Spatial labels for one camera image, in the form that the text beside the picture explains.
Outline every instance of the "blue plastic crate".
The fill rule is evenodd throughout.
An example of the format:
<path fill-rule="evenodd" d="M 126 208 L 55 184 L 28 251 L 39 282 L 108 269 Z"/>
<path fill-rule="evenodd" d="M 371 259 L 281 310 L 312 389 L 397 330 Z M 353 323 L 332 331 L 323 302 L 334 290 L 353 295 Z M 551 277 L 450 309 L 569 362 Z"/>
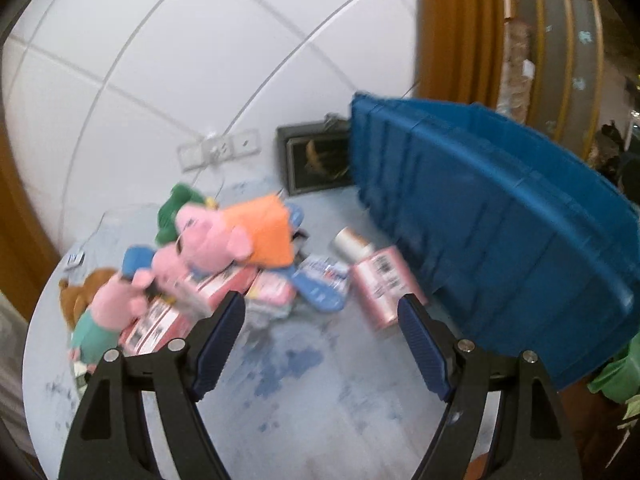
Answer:
<path fill-rule="evenodd" d="M 640 257 L 638 213 L 609 181 L 598 176 L 572 152 L 559 149 L 548 137 L 521 126 L 479 104 L 460 105 L 427 100 L 388 100 L 436 116 L 475 136 L 487 139 L 542 174 L 558 190 L 580 204 L 616 240 L 630 258 Z"/>
<path fill-rule="evenodd" d="M 351 168 L 360 198 L 466 336 L 497 352 L 536 350 L 556 385 L 566 386 L 638 330 L 637 251 L 620 243 L 621 232 L 631 238 L 628 225 L 618 224 L 626 231 L 602 225 L 605 216 L 591 214 L 594 202 L 579 192 L 584 185 L 553 181 L 530 167 L 537 158 L 457 127 L 479 124 L 472 119 L 484 108 L 436 103 L 433 110 L 441 115 L 356 96 Z M 543 150 L 552 152 L 546 144 Z M 600 181 L 588 168 L 572 174 Z M 633 211 L 604 189 L 607 200 L 622 202 L 617 211 Z M 637 228 L 633 240 L 637 247 Z"/>

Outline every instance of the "stuffed toy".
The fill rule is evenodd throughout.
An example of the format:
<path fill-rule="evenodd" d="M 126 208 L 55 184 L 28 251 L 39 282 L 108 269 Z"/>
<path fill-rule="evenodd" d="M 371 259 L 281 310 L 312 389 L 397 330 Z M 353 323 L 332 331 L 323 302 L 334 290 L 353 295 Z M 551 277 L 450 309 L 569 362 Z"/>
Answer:
<path fill-rule="evenodd" d="M 82 285 L 69 285 L 68 280 L 60 280 L 60 309 L 62 316 L 65 318 L 66 325 L 73 330 L 84 314 L 89 304 L 94 300 L 95 293 L 98 289 L 109 281 L 116 269 L 105 267 L 103 269 L 95 269 L 89 274 Z"/>
<path fill-rule="evenodd" d="M 140 272 L 131 281 L 116 273 L 98 292 L 78 320 L 71 336 L 70 357 L 92 367 L 102 355 L 118 345 L 120 332 L 142 316 L 148 307 L 145 289 L 152 277 Z"/>
<path fill-rule="evenodd" d="M 151 261 L 155 254 L 155 249 L 144 245 L 133 245 L 128 248 L 122 259 L 122 277 L 130 281 L 137 270 L 151 268 Z"/>
<path fill-rule="evenodd" d="M 188 203 L 175 226 L 178 251 L 189 266 L 217 274 L 233 261 L 266 268 L 293 264 L 290 210 L 275 195 L 221 210 Z"/>
<path fill-rule="evenodd" d="M 176 282 L 183 280 L 190 273 L 190 269 L 178 254 L 176 244 L 171 243 L 156 251 L 151 262 L 151 272 L 152 278 L 163 292 L 178 296 Z"/>
<path fill-rule="evenodd" d="M 199 192 L 186 184 L 176 184 L 171 190 L 171 196 L 158 210 L 158 234 L 156 243 L 159 246 L 167 245 L 178 239 L 175 229 L 175 215 L 180 208 L 187 203 L 206 205 L 217 208 L 215 200 L 202 196 Z"/>

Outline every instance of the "pink box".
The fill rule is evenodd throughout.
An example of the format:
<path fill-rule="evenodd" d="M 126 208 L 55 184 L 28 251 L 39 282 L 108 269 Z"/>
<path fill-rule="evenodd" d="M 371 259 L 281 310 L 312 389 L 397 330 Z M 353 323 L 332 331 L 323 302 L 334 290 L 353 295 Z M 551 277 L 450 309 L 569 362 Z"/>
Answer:
<path fill-rule="evenodd" d="M 248 291 L 257 274 L 258 270 L 255 267 L 236 265 L 228 267 L 217 276 L 207 276 L 203 279 L 197 279 L 189 274 L 176 284 L 176 289 L 179 291 L 177 299 L 180 300 L 183 294 L 196 296 L 214 311 L 229 291 L 240 292 L 240 294 Z"/>
<path fill-rule="evenodd" d="M 122 331 L 119 344 L 128 355 L 149 354 L 171 339 L 187 337 L 195 324 L 164 298 L 155 298 L 146 314 Z"/>
<path fill-rule="evenodd" d="M 261 270 L 246 296 L 249 300 L 284 306 L 296 297 L 296 289 L 287 278 L 275 272 Z"/>
<path fill-rule="evenodd" d="M 382 249 L 351 267 L 351 281 L 376 329 L 398 322 L 398 301 L 405 294 L 415 294 L 422 304 L 427 303 L 395 246 Z"/>

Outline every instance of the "light blue table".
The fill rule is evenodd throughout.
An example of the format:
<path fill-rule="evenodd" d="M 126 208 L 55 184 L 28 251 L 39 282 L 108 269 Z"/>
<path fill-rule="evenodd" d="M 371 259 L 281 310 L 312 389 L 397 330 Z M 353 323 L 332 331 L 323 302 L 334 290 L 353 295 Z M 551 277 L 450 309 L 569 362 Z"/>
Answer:
<path fill-rule="evenodd" d="M 220 202 L 274 190 L 269 182 L 242 184 L 225 189 Z M 380 247 L 388 244 L 360 208 L 354 189 L 293 201 L 305 210 L 303 228 L 311 235 L 306 248 L 313 252 L 330 254 L 329 242 L 347 225 Z M 131 244 L 153 244 L 156 212 L 140 208 L 119 221 L 103 222 L 84 245 L 84 264 L 71 273 L 71 281 L 80 282 L 95 267 L 119 266 Z M 27 422 L 49 479 L 57 478 L 79 402 L 58 306 L 62 276 L 60 264 L 38 302 L 24 357 Z M 442 311 L 435 315 L 442 319 Z M 475 456 L 488 450 L 498 400 L 499 394 L 488 399 Z M 246 324 L 218 386 L 198 409 L 234 479 L 408 480 L 438 427 L 444 403 L 425 387 L 399 329 L 373 332 L 350 297 L 337 314 L 320 314 L 299 303 L 289 319 L 267 328 Z M 153 394 L 145 394 L 145 411 L 161 472 L 176 479 Z"/>

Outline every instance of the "orange plush toy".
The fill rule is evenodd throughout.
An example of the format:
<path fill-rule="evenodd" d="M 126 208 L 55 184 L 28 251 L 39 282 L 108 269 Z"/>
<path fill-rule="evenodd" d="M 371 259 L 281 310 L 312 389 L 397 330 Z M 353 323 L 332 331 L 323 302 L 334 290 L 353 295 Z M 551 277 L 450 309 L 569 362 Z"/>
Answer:
<path fill-rule="evenodd" d="M 218 211 L 188 203 L 178 211 L 175 225 L 182 256 L 196 268 L 220 272 L 233 260 L 277 268 L 293 264 L 289 216 L 277 196 L 267 195 Z"/>

